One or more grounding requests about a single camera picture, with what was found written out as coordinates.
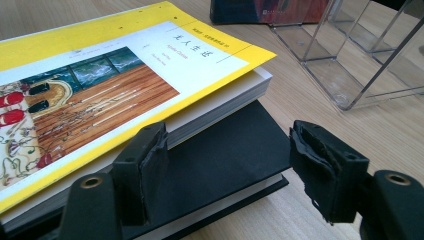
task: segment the black object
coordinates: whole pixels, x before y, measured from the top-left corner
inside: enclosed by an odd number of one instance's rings
[[[111,175],[124,225],[143,225],[154,215],[156,190],[169,161],[166,140],[165,123],[151,124],[141,129],[113,162]]]
[[[290,141],[291,165],[314,206],[329,222],[353,222],[353,189],[367,176],[369,160],[313,123],[295,121]]]
[[[113,185],[107,173],[87,175],[72,184],[60,240],[122,239]]]
[[[178,220],[218,200],[288,169],[288,137],[255,101],[168,151],[167,173],[157,191],[155,220],[143,226],[124,226],[132,239]],[[243,203],[187,227],[179,239],[287,185],[282,179]]]
[[[424,189],[395,171],[367,171],[368,159],[321,126],[295,121],[290,161],[305,192],[331,223],[363,217],[363,239],[424,239]]]
[[[213,23],[259,23],[254,0],[211,0],[210,19]]]

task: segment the book cover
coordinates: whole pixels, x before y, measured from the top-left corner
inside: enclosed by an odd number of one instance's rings
[[[0,54],[0,213],[274,57],[169,2]]]

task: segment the wooden table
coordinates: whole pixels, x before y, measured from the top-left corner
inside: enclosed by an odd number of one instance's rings
[[[154,0],[0,0],[0,40],[61,27]],[[211,24],[210,1],[174,0],[177,7]],[[407,97],[378,106],[341,112],[327,99],[290,52],[265,25],[215,26],[223,32],[278,54],[264,67],[274,77],[260,99],[288,133],[293,121],[317,123],[371,160],[369,172],[391,169],[424,182],[424,100]],[[359,239],[354,224],[327,224],[292,170],[289,186],[245,207],[186,239]]]

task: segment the stack of books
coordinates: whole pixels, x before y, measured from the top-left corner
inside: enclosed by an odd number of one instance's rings
[[[28,229],[60,218],[69,186],[109,171],[157,121],[173,160],[161,211],[124,226],[125,238],[181,237],[287,184],[288,139],[256,101],[274,54],[171,3],[6,40],[0,54],[0,218],[11,238],[44,234]]]

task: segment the painting on cover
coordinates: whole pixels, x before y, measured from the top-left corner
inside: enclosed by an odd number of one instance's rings
[[[0,190],[177,95],[126,47],[0,86]]]

